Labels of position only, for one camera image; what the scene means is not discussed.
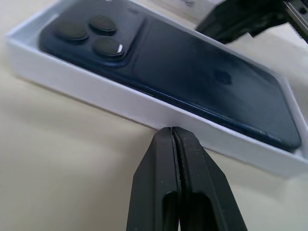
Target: white cardboard box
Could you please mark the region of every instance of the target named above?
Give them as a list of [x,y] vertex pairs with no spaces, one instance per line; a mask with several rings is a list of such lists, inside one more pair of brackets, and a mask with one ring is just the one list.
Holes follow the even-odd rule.
[[180,126],[195,133],[205,148],[274,174],[291,177],[308,171],[308,128],[287,80],[225,45],[158,13],[147,9],[148,13],[157,15],[167,23],[276,76],[293,113],[302,146],[293,154],[286,152],[40,51],[37,43],[42,28],[76,1],[61,0],[7,35],[12,67],[19,76],[155,129]]

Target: beige surface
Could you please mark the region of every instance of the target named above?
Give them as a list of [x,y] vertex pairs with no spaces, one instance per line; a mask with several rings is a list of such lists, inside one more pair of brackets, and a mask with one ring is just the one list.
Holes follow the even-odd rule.
[[[49,2],[0,0],[0,230],[124,231],[155,131],[16,78],[3,36]],[[285,180],[211,155],[250,231],[308,229],[308,174]]]

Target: phone back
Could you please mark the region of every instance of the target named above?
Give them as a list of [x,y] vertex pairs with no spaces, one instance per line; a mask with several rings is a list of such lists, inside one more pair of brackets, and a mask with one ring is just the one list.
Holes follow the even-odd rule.
[[40,48],[257,140],[301,139],[274,76],[125,0],[82,0],[41,33]]

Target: smartphone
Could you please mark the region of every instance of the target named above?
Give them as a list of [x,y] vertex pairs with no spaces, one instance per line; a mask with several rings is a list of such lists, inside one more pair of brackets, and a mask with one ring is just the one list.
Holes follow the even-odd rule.
[[244,135],[301,145],[276,78],[127,0],[80,0],[41,32],[42,51]]

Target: dark blue smartphone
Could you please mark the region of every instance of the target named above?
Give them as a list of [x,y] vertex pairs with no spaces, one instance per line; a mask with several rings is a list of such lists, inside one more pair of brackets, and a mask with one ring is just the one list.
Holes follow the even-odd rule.
[[278,148],[301,144],[276,78],[126,0],[81,0],[41,50]]

